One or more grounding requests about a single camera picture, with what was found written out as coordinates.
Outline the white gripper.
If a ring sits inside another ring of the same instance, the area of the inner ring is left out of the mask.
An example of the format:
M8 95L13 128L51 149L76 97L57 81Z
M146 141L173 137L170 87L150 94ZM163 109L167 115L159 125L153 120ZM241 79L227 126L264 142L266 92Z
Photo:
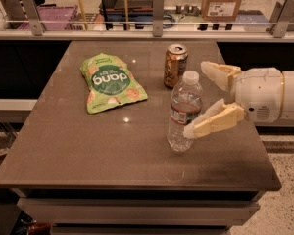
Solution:
M252 122L272 123L278 119L282 95L282 74L278 69L261 68L242 72L238 66L204 61L201 71L225 92L231 90L233 79L238 75L234 82L237 104L226 104L224 99L216 101L184 127L185 138L197 139L235 127L245 118L245 112Z

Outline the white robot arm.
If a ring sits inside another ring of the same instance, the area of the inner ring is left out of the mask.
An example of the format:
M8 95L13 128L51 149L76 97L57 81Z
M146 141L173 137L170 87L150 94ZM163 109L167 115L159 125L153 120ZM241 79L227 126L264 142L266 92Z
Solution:
M213 62L201 64L202 73L229 94L216 101L184 127L183 136L196 139L236 126L243 119L255 123L294 120L294 70L240 67Z

